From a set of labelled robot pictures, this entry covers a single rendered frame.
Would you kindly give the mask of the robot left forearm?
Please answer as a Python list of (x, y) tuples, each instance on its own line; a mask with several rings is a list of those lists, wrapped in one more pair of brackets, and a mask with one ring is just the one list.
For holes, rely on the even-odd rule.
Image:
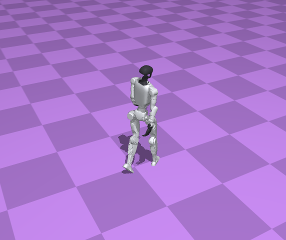
[(136, 102), (135, 102), (135, 99), (130, 98), (130, 100), (132, 101), (133, 105), (137, 105)]

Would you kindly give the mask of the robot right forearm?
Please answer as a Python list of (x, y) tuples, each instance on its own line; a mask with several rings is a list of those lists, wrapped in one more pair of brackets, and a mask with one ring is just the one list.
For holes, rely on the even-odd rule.
[[(149, 112), (149, 119), (148, 119), (148, 124), (151, 124), (150, 127), (153, 127), (154, 126), (154, 120), (155, 120), (155, 115), (158, 111), (158, 108), (155, 106), (151, 112)], [(147, 125), (148, 125), (147, 124)]]

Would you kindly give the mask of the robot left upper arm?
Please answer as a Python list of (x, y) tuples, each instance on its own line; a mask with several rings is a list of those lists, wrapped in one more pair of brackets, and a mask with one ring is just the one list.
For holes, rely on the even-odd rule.
[(133, 77), (131, 78), (130, 82), (131, 82), (131, 95), (130, 95), (130, 98), (131, 99), (135, 99), (134, 98), (134, 87), (135, 87), (135, 81), (138, 79), (139, 77)]

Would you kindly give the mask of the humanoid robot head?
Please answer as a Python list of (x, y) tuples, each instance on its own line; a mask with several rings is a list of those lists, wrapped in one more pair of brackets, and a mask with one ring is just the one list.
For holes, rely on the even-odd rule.
[[(153, 68), (149, 65), (144, 65), (139, 69), (139, 72), (144, 76), (138, 81), (143, 86), (148, 85), (147, 81), (152, 76)], [(150, 76), (148, 76), (150, 74)]]

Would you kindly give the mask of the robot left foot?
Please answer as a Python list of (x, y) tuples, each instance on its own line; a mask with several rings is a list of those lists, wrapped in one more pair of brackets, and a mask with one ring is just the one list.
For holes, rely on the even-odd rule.
[(127, 169), (128, 171), (134, 173), (132, 166), (130, 166), (129, 164), (125, 163), (122, 167), (124, 167), (125, 169)]

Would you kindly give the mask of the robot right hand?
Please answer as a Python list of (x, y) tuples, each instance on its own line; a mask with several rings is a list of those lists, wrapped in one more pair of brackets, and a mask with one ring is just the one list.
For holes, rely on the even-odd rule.
[(146, 133), (145, 133), (144, 135), (142, 135), (143, 137), (148, 136), (148, 135), (150, 134), (150, 132), (151, 132), (152, 128), (153, 128), (153, 127), (151, 127), (151, 124), (150, 124), (150, 123), (148, 124), (148, 126), (147, 126), (147, 127), (148, 127), (148, 129), (147, 129)]

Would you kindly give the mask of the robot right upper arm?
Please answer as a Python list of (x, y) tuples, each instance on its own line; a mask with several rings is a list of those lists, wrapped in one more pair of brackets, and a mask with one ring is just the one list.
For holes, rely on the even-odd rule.
[(151, 86), (149, 87), (149, 95), (150, 95), (150, 110), (152, 111), (155, 106), (156, 102), (157, 102), (157, 95), (158, 95), (158, 90)]

